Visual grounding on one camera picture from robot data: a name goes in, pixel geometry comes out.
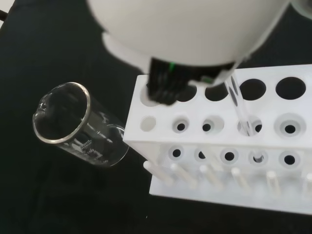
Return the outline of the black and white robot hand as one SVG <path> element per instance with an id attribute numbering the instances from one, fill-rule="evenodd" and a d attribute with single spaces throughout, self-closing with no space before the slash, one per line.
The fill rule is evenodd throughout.
<path id="1" fill-rule="evenodd" d="M 149 100 L 172 105 L 191 82 L 217 86 L 267 40 L 288 0 L 90 0 L 95 21 L 148 66 Z"/>

